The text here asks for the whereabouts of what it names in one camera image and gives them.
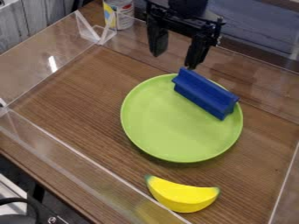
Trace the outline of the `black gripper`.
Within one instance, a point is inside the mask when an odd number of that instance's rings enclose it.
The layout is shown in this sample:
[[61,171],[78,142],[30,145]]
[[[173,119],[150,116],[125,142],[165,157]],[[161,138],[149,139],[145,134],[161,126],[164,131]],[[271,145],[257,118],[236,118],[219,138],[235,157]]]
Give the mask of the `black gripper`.
[[144,0],[149,52],[160,56],[168,47],[168,30],[190,36],[184,66],[193,70],[204,61],[211,46],[219,43],[224,18],[208,9],[209,0]]

